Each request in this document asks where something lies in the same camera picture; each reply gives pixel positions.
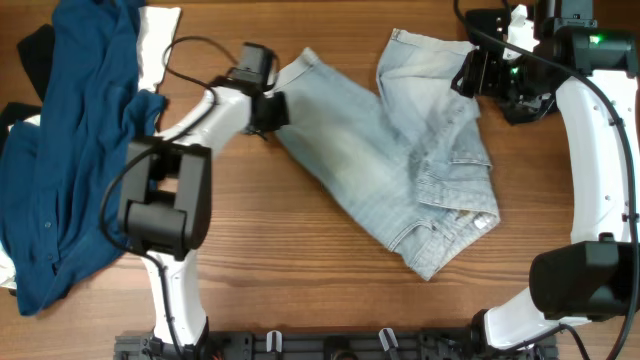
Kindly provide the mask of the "light blue denim shorts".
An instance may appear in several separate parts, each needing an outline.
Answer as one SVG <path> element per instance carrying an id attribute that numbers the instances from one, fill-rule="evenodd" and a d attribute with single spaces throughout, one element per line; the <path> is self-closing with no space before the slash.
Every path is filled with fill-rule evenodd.
<path id="1" fill-rule="evenodd" d="M 396 29 L 370 91 L 305 49 L 276 88 L 277 138 L 372 237 L 429 279 L 500 221 L 476 100 L 451 83 L 472 45 Z"/>

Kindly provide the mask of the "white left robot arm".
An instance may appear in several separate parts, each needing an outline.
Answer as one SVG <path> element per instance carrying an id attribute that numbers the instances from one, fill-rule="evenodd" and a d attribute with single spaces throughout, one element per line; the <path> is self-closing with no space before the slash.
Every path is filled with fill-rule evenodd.
<path id="1" fill-rule="evenodd" d="M 127 158 L 143 158 L 123 176 L 118 225 L 151 284 L 155 326 L 141 341 L 142 357 L 212 355 L 197 275 L 212 214 L 212 161 L 235 135 L 273 132 L 288 122 L 284 93 L 219 86 L 171 128 L 130 144 Z"/>

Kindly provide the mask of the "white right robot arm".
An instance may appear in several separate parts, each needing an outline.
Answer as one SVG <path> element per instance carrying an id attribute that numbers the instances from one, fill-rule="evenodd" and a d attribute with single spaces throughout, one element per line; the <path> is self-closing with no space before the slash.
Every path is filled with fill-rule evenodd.
<path id="1" fill-rule="evenodd" d="M 467 26 L 474 51 L 452 82 L 460 94 L 499 101 L 512 124 L 560 112 L 569 143 L 574 216 L 568 246 L 538 255 L 528 287 L 479 312 L 470 348 L 522 352 L 578 326 L 622 317 L 625 340 L 639 308 L 639 61 L 634 36 L 590 20 L 535 30 L 532 50 L 503 29 Z"/>

